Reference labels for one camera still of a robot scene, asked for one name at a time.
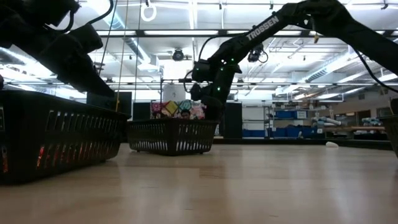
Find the person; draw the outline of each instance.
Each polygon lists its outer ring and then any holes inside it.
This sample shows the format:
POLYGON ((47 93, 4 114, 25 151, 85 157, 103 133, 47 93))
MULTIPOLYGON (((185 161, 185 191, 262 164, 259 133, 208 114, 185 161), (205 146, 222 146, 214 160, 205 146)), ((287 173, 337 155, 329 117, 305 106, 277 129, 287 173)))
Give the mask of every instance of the person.
POLYGON ((190 119, 191 118, 191 112, 189 110, 181 110, 181 118, 182 119, 190 119))

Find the hanging ring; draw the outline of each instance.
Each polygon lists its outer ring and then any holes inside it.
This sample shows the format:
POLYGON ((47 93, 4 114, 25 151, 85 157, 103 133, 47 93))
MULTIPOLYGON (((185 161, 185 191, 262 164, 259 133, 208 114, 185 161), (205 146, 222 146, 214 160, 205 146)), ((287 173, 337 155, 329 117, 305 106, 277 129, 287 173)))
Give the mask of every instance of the hanging ring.
POLYGON ((145 22, 153 21, 156 18, 156 14, 157 14, 156 7, 153 6, 153 5, 149 5, 148 7, 144 7, 144 8, 141 9, 141 19, 143 21, 145 21, 145 22), (146 9, 152 9, 153 10, 152 11, 152 15, 150 17, 146 17, 145 16, 145 10, 146 9))

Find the white object on floor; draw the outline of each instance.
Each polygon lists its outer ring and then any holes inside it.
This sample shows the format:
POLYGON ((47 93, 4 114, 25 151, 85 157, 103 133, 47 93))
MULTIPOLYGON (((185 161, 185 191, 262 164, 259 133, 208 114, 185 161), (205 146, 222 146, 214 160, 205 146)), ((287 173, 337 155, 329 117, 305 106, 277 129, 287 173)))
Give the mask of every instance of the white object on floor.
POLYGON ((338 145, 333 142, 326 142, 326 147, 338 147, 338 145))

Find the black robotic arm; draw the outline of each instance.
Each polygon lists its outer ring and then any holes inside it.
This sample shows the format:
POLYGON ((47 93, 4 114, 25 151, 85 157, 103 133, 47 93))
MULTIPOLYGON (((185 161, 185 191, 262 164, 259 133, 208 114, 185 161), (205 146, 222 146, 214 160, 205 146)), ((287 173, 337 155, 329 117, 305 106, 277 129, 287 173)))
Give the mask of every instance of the black robotic arm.
POLYGON ((79 7, 75 0, 0 0, 0 47, 14 44, 57 74, 60 81, 79 91, 113 97, 114 91, 100 78, 88 55, 103 46, 91 25, 103 16, 67 34, 49 27, 57 27, 70 12, 68 28, 72 28, 79 7))
POLYGON ((220 119, 234 74, 241 73, 238 63, 254 47, 287 25, 338 38, 398 74, 398 45, 354 20, 338 0, 287 3, 249 32, 222 43, 207 60, 199 59, 195 62, 192 80, 199 83, 211 82, 203 88, 194 84, 190 90, 192 100, 201 100, 207 105, 206 119, 220 119))

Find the wooden floor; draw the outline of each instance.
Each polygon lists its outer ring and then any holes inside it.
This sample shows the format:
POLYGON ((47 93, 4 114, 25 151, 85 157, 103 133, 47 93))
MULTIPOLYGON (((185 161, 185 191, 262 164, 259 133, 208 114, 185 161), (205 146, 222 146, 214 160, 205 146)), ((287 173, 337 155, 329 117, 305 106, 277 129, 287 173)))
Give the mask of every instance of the wooden floor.
POLYGON ((19 187, 0 186, 0 223, 396 224, 398 159, 324 146, 131 152, 19 187))

